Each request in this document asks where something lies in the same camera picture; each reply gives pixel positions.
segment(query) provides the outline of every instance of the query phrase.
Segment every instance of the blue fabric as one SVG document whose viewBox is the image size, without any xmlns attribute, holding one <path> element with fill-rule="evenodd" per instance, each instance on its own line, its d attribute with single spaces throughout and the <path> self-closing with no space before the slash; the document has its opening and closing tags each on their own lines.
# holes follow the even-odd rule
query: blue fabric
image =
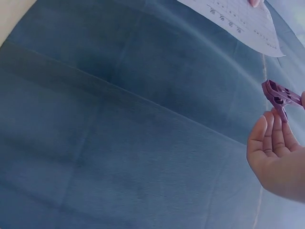
<svg viewBox="0 0 305 229">
<path fill-rule="evenodd" d="M 38 0 L 0 50 L 0 227 L 300 228 L 245 159 L 264 67 L 304 88 L 304 47 L 268 7 L 280 59 L 175 0 Z"/>
</svg>

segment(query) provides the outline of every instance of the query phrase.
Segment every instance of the fingernail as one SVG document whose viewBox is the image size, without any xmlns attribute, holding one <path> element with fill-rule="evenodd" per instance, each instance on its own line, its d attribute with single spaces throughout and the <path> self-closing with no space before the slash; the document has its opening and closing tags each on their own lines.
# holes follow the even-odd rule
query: fingernail
<svg viewBox="0 0 305 229">
<path fill-rule="evenodd" d="M 261 0 L 250 0 L 251 5 L 255 8 L 259 5 Z"/>
</svg>

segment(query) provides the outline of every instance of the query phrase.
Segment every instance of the palm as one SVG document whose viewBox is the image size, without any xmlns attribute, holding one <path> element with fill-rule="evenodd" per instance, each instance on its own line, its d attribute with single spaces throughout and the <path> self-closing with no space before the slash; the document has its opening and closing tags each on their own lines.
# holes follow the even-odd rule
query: palm
<svg viewBox="0 0 305 229">
<path fill-rule="evenodd" d="M 274 109 L 264 113 L 248 139 L 247 159 L 250 167 L 264 188 L 278 195 L 283 196 L 286 184 L 291 185 L 293 178 L 289 174 L 296 166 L 296 157 L 304 153 L 305 148 L 299 145 L 289 124 L 282 123 Z"/>
</svg>

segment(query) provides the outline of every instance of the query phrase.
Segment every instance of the paper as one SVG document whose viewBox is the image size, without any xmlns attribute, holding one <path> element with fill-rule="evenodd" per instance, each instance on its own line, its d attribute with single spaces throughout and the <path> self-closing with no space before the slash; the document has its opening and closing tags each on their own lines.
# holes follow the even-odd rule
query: paper
<svg viewBox="0 0 305 229">
<path fill-rule="evenodd" d="M 0 46 L 36 0 L 0 0 Z"/>
<path fill-rule="evenodd" d="M 178 1 L 213 21 L 250 48 L 272 57 L 283 56 L 270 11 L 264 3 L 253 8 L 248 0 Z"/>
</svg>

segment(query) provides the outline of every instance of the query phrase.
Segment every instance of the clip hole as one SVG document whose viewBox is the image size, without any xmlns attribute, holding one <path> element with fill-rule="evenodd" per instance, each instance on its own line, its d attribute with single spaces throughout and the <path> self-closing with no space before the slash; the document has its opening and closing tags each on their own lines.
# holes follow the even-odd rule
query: clip hole
<svg viewBox="0 0 305 229">
<path fill-rule="evenodd" d="M 275 101 L 277 104 L 283 104 L 283 103 L 284 103 L 284 101 L 283 101 L 281 98 L 279 98 L 279 97 L 274 97 L 274 101 Z"/>
</svg>

